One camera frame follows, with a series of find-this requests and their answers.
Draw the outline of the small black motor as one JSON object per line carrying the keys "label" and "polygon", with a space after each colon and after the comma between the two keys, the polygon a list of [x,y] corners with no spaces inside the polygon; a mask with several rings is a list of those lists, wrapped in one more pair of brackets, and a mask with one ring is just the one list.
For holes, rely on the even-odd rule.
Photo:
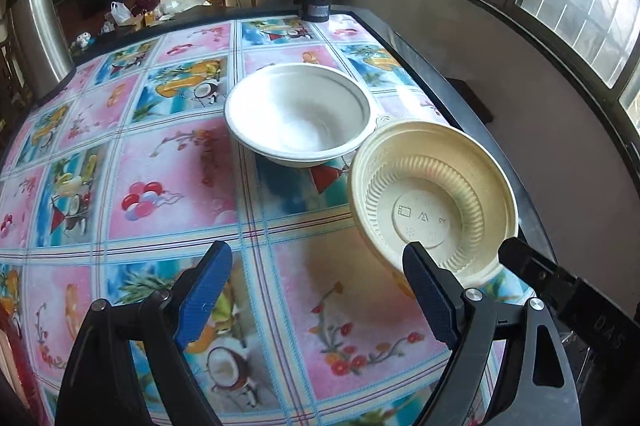
{"label": "small black motor", "polygon": [[327,22],[335,0],[302,0],[300,17],[306,22]]}

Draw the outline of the large cream plastic bowl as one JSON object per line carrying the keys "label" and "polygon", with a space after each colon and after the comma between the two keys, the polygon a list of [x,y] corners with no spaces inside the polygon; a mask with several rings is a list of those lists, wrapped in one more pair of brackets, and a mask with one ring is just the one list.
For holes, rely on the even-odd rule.
{"label": "large cream plastic bowl", "polygon": [[402,289],[411,242],[463,287],[482,287],[502,269],[499,246],[518,235],[518,204],[497,160],[439,123],[396,120],[376,129],[350,164],[348,198],[363,242]]}

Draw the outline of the colourful picture tablecloth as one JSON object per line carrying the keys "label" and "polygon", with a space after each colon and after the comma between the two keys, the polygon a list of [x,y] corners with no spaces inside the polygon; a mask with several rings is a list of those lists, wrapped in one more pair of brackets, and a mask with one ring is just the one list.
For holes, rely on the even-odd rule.
{"label": "colourful picture tablecloth", "polygon": [[229,19],[82,64],[1,163],[1,308],[39,424],[54,421],[91,302],[171,287],[217,239],[233,251],[230,279],[186,360],[224,424],[414,421],[448,351],[361,241],[349,158],[285,168],[224,123],[231,88],[289,63],[348,74],[384,116],[471,117],[431,64],[359,12]]}

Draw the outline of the large red scalloped plate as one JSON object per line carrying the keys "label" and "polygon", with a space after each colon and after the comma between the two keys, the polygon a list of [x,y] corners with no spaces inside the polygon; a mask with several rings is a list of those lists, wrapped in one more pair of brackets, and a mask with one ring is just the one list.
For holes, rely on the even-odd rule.
{"label": "large red scalloped plate", "polygon": [[21,328],[14,320],[14,301],[1,298],[1,424],[50,425]]}

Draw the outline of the white plastic bag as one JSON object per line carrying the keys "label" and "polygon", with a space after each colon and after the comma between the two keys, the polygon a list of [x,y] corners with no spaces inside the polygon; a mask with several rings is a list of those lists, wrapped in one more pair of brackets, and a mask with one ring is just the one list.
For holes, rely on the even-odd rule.
{"label": "white plastic bag", "polygon": [[124,26],[132,19],[130,9],[122,2],[116,1],[111,3],[111,16],[117,26]]}

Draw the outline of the large white paper bowl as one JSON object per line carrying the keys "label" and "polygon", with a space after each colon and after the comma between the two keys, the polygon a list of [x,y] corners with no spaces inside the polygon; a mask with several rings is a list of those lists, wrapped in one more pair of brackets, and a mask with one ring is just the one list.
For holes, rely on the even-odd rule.
{"label": "large white paper bowl", "polygon": [[307,168],[353,152],[376,128],[369,91],[334,68],[278,64],[236,84],[224,103],[235,140],[258,155]]}

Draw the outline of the stainless steel thermos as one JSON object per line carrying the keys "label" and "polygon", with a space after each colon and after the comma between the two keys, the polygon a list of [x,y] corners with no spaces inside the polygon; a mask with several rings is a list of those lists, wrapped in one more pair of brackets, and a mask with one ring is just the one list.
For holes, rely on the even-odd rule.
{"label": "stainless steel thermos", "polygon": [[76,71],[52,0],[6,0],[9,37],[24,80],[42,105]]}

